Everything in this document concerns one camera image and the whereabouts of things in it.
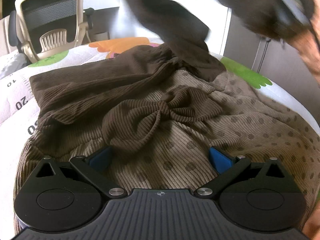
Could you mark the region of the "white trash bin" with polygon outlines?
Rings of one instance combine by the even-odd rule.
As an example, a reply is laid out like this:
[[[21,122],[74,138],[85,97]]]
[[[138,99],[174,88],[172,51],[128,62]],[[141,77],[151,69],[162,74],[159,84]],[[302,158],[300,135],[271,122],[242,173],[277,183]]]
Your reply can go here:
[[[104,33],[95,33],[92,35],[93,41],[103,41],[103,40],[109,40],[110,39],[110,33],[108,31]]]

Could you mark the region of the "white quilted mattress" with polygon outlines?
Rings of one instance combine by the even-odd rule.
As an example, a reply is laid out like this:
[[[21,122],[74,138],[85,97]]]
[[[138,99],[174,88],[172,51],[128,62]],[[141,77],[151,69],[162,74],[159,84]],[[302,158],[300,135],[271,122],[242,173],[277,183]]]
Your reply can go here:
[[[18,50],[1,56],[0,60],[0,79],[3,79],[31,64],[28,57],[24,53],[20,53]]]

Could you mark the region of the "brown corduroy dotted garment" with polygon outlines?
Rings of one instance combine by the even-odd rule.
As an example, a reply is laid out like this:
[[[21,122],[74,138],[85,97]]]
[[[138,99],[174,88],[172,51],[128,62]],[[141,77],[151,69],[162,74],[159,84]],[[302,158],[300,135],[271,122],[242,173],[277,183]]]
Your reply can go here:
[[[255,161],[274,155],[302,190],[307,230],[319,191],[319,136],[292,110],[257,96],[211,56],[207,26],[172,0],[127,0],[163,44],[30,78],[38,128],[21,154],[15,193],[40,159],[67,160],[111,146],[105,177],[135,186],[192,189],[216,177],[216,146]]]

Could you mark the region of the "cartoon printed play mat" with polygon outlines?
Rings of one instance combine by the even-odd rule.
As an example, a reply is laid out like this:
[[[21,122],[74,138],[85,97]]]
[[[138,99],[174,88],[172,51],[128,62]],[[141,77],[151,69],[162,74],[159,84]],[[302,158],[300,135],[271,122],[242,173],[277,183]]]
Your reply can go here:
[[[23,109],[28,101],[33,100],[34,96],[29,82],[33,75],[54,69],[112,59],[117,54],[139,45],[157,47],[160,44],[159,39],[148,39],[146,37],[116,38],[92,42],[24,67],[1,79],[1,123],[5,123],[17,111]],[[311,113],[276,83],[225,56],[215,54],[214,57],[221,61],[229,72],[245,80],[259,94],[298,113],[316,132],[319,132],[319,124]]]

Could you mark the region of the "beige padded headboard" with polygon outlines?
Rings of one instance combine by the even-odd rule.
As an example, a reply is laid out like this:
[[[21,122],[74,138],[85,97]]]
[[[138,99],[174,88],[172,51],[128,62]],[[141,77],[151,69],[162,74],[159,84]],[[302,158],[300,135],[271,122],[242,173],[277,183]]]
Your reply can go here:
[[[0,56],[10,54],[17,50],[16,47],[12,47],[9,44],[9,19],[10,16],[7,16],[0,20]]]

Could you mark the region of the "beige mesh office chair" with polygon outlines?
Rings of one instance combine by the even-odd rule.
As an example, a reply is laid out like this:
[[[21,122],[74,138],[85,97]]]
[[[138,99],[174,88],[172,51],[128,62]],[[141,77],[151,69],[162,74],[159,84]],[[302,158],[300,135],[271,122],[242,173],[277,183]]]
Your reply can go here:
[[[93,8],[84,0],[15,0],[8,40],[35,63],[82,45],[92,29]]]

